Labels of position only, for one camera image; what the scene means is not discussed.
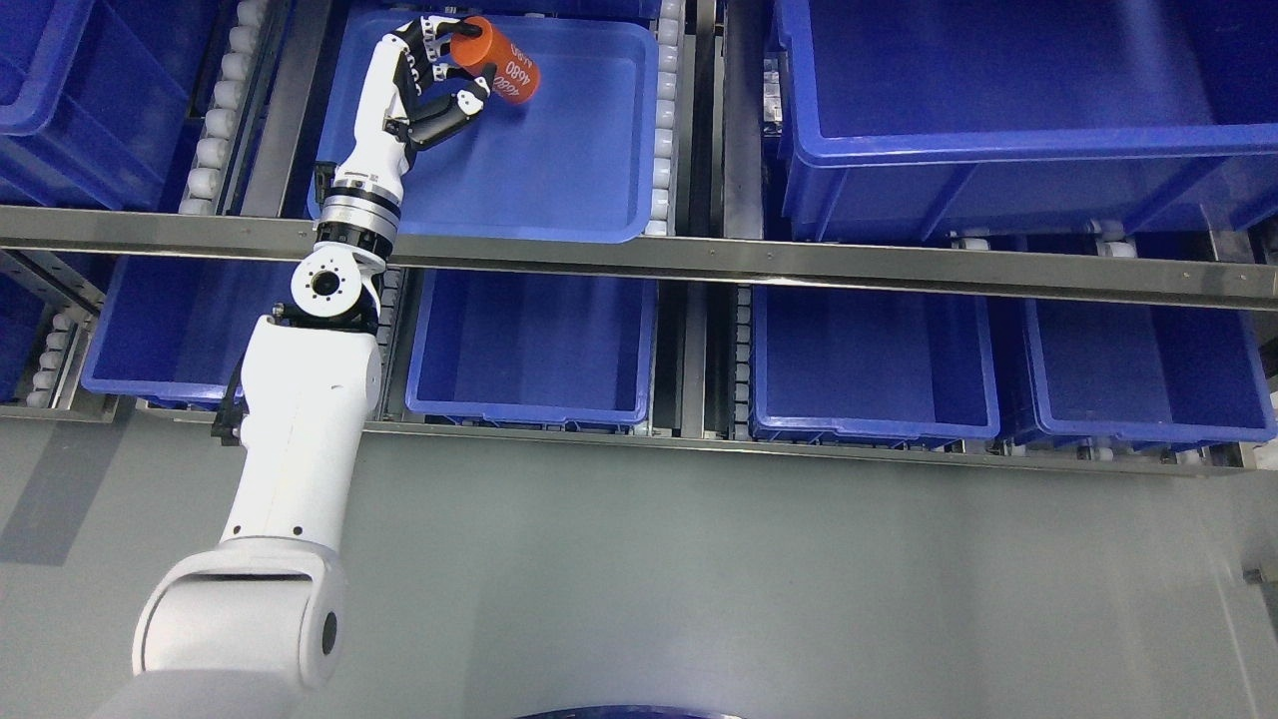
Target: storage rack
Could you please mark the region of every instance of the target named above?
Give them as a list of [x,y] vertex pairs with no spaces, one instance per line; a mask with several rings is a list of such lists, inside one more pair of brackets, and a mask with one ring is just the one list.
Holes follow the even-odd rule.
[[[238,216],[0,206],[0,248],[19,261],[42,250],[300,259],[311,248],[312,222],[279,216],[309,179],[305,143],[313,138],[305,133],[308,120],[322,115],[325,78],[331,74],[325,63],[336,55],[326,49],[340,41],[345,19],[339,5],[334,0],[308,1],[305,11],[295,13],[279,31],[275,87],[268,111],[250,128],[259,139],[253,161],[242,163],[250,169],[242,179],[242,195],[234,198]],[[1254,263],[1250,238],[1242,232],[1204,232],[1204,261],[764,241],[763,4],[732,3],[722,24],[714,0],[689,0],[688,6],[693,63],[685,84],[690,78],[693,101],[679,109],[690,142],[682,148],[689,153],[689,171],[680,178],[677,194],[686,197],[688,209],[676,227],[677,236],[645,235],[606,245],[406,234],[399,236],[395,252],[395,262],[404,268],[666,280],[653,381],[657,400],[649,424],[633,434],[592,434],[437,425],[408,414],[403,409],[408,358],[397,347],[410,344],[406,335],[415,323],[417,307],[412,272],[406,272],[390,346],[387,392],[368,432],[1114,475],[1204,476],[1254,469],[1249,450],[1241,446],[1219,446],[1199,456],[1131,456],[1100,462],[1085,448],[1077,456],[1016,457],[1006,448],[964,443],[944,452],[923,452],[749,441],[739,412],[745,397],[741,383],[748,381],[748,373],[741,372],[748,356],[740,354],[748,323],[741,319],[749,312],[748,303],[740,300],[748,292],[740,290],[749,284],[1278,310],[1278,267]],[[721,73],[717,63],[722,63]],[[60,291],[66,294],[68,286]],[[86,301],[83,296],[72,300]],[[64,384],[74,397],[87,396],[74,392],[78,383]],[[68,405],[56,402],[58,407]],[[114,410],[114,398],[102,402]],[[114,416],[109,411],[82,411],[70,418],[68,410],[20,410],[5,407],[0,415],[98,421]],[[181,421],[208,421],[201,412],[148,411]]]

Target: blue storage crate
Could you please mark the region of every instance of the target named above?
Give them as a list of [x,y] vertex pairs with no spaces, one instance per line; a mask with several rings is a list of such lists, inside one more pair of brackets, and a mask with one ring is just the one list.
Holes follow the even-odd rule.
[[608,429],[648,414],[657,282],[431,272],[405,406],[455,423]]
[[[1017,245],[1077,253],[1084,241]],[[1103,438],[1182,452],[1278,434],[1246,312],[1056,299],[992,299],[990,310],[1016,444]]]
[[795,238],[1278,209],[1278,3],[777,0],[774,23]]
[[[428,5],[447,8],[447,3]],[[653,19],[661,14],[661,0],[483,0],[484,11],[555,13],[581,18]]]
[[155,208],[219,5],[0,3],[0,202]]
[[288,262],[120,259],[82,384],[165,407],[215,409],[257,318],[289,299],[293,268]]
[[[318,158],[340,162],[350,155],[373,46],[415,17],[378,10],[349,20]],[[495,97],[465,130],[419,153],[404,175],[399,230],[599,243],[643,232],[657,128],[652,32],[606,20],[498,15],[493,22],[541,68],[537,95],[523,105]],[[320,215],[313,193],[309,211]]]
[[941,447],[998,435],[985,299],[754,287],[750,435]]
[[0,402],[18,392],[40,331],[45,303],[9,277],[0,276]]

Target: metal shelf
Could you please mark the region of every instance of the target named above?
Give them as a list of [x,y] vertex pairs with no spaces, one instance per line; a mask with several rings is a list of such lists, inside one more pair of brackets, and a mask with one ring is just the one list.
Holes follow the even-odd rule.
[[[311,220],[0,206],[0,248],[298,261]],[[1278,267],[930,246],[638,236],[622,244],[400,235],[403,267],[612,275],[1278,310]]]
[[[677,379],[654,384],[674,388],[662,402],[672,406],[666,425],[630,435],[445,427],[413,418],[396,402],[404,356],[389,359],[386,402],[368,432],[436,437],[502,438],[538,442],[634,446],[662,450],[728,451],[760,455],[841,457],[860,461],[946,464],[982,469],[1052,470],[1141,475],[1208,475],[1245,471],[1246,448],[1227,446],[1197,458],[1127,457],[1097,462],[1057,455],[1011,457],[998,448],[951,452],[892,451],[850,446],[805,446],[736,441],[732,423],[732,351],[723,342],[736,321],[739,284],[804,285],[854,289],[958,292],[1002,296],[1127,301],[1278,310],[1278,267],[1246,263],[1245,254],[1213,252],[1215,261],[1164,261],[965,250],[948,248],[840,245],[766,241],[763,236],[762,68],[763,6],[731,4],[717,36],[713,0],[697,0],[689,40],[695,41],[694,102],[680,123],[691,138],[690,166],[682,192],[695,209],[684,231],[700,236],[638,236],[624,244],[529,241],[495,238],[400,235],[394,261],[401,267],[520,271],[649,277],[688,282],[686,291],[663,292],[681,318]],[[244,180],[245,212],[289,213],[308,175],[307,123],[322,116],[326,52],[344,24],[340,10],[323,3],[320,13],[293,18],[282,41],[273,92],[293,101],[270,103],[253,170]],[[722,54],[722,87],[713,69]],[[305,95],[305,101],[296,97]],[[714,100],[722,124],[716,130]],[[716,147],[722,147],[722,181],[712,181]],[[717,227],[728,236],[705,236]],[[1237,244],[1223,234],[1217,248]],[[180,216],[100,209],[0,206],[0,248],[78,250],[121,254],[222,257],[298,261],[313,241],[309,220],[249,216]],[[1242,262],[1228,262],[1236,258]],[[409,299],[412,291],[401,291]],[[410,332],[415,305],[401,301],[396,333]],[[400,346],[410,342],[400,341]],[[403,392],[399,392],[401,405]],[[207,421],[207,414],[155,411],[184,421]],[[1190,464],[1176,464],[1190,460]]]

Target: blue plastic bin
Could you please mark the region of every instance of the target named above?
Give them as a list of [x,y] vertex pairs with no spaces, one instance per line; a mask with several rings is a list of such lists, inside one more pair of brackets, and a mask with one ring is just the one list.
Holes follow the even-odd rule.
[[797,239],[1278,209],[1278,3],[777,0],[774,23]]
[[[447,3],[432,4],[440,9]],[[486,11],[502,13],[556,13],[581,18],[656,18],[661,14],[661,0],[484,0]]]
[[750,435],[941,447],[998,435],[985,300],[754,287]]
[[[1029,248],[1071,244],[1082,246],[1043,238]],[[990,299],[990,312],[1016,444],[1103,438],[1182,452],[1278,435],[1245,312],[1056,299]]]
[[253,324],[288,299],[293,264],[125,257],[86,359],[89,392],[211,410]]
[[405,406],[454,423],[622,432],[648,414],[657,282],[431,272]]
[[40,331],[45,303],[9,277],[0,277],[0,402],[18,392]]
[[155,208],[219,6],[0,3],[0,202]]
[[[383,10],[348,23],[318,158],[350,153],[373,46],[415,17]],[[523,105],[495,97],[470,126],[419,153],[404,176],[400,231],[598,243],[643,232],[657,126],[652,32],[607,20],[496,15],[493,23],[541,68],[537,95]],[[313,199],[309,208],[318,216]]]

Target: metal frame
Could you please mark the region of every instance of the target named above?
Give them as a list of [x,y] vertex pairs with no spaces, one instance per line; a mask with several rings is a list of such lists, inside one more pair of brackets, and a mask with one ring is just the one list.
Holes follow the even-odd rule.
[[[331,5],[328,3],[326,8],[331,9]],[[716,55],[714,5],[714,0],[694,0],[697,70],[693,75],[697,86],[693,89],[698,98],[716,97],[714,72],[713,68],[707,69],[707,63],[713,65]],[[293,19],[280,51],[276,92],[304,88],[308,96],[314,95],[323,75],[318,69],[320,63],[326,56],[322,50],[325,43],[316,38],[331,37],[335,22],[331,11]],[[728,238],[645,235],[624,244],[608,245],[400,235],[396,241],[395,262],[403,267],[611,275],[689,282],[686,294],[690,300],[684,301],[682,327],[675,332],[681,342],[681,361],[676,370],[679,379],[671,383],[679,395],[676,423],[681,437],[671,435],[668,430],[674,428],[659,427],[651,428],[648,433],[603,435],[426,424],[423,418],[403,411],[400,398],[406,374],[404,351],[392,351],[387,359],[387,401],[381,419],[369,423],[368,432],[1020,471],[1171,476],[1247,471],[1247,453],[1237,446],[1195,456],[1187,464],[1176,464],[1171,457],[1125,457],[1113,462],[1089,461],[1063,453],[1031,452],[1028,457],[1011,457],[987,452],[983,447],[964,447],[961,443],[953,446],[951,452],[921,452],[716,439],[731,437],[732,428],[718,427],[722,423],[708,416],[709,407],[722,407],[725,404],[730,407],[734,398],[707,401],[707,375],[714,372],[708,356],[708,342],[713,337],[707,326],[714,303],[708,303],[705,294],[723,290],[735,296],[736,287],[702,282],[921,290],[1278,310],[1278,266],[1228,262],[1245,259],[1245,243],[1236,234],[1212,236],[1214,261],[1113,261],[1063,254],[762,240],[762,23],[763,8],[757,3],[732,4],[725,18],[720,130],[713,132],[716,128],[707,119],[707,114],[713,112],[714,103],[705,100],[695,102],[691,116],[685,112],[680,117],[680,121],[693,123],[694,149],[700,148],[691,157],[693,166],[700,170],[695,175],[700,180],[689,184],[689,193],[695,198],[691,206],[698,209],[704,207],[708,212],[708,207],[713,206],[714,188],[709,183],[713,175],[709,170],[713,167],[709,165],[713,163],[713,146],[722,142],[721,220]],[[304,140],[299,138],[305,134],[303,124],[309,110],[300,111],[298,107],[285,107],[286,105],[271,102],[263,132],[273,139],[258,143],[256,170],[247,180],[245,208],[256,212],[275,213],[276,208],[282,211],[289,188],[295,189],[300,184],[298,172],[302,171],[300,144]],[[718,135],[713,138],[713,143],[705,142],[707,130]],[[693,217],[707,212],[693,212]],[[720,223],[718,220],[720,217],[702,216],[697,220],[695,229],[708,234],[711,227]],[[296,261],[309,252],[312,236],[309,220],[0,207],[0,248],[15,250]],[[395,329],[397,346],[410,345],[410,333],[415,326],[415,296],[412,286],[412,277],[405,276]],[[732,315],[723,321],[732,326],[736,319]],[[720,390],[732,392],[734,379],[728,377],[726,382],[721,382]],[[151,411],[183,421],[208,421],[208,415],[202,412]]]
[[[0,248],[298,261],[311,220],[0,207]],[[622,244],[400,235],[404,267],[611,275],[1278,310],[1278,266],[642,235]]]

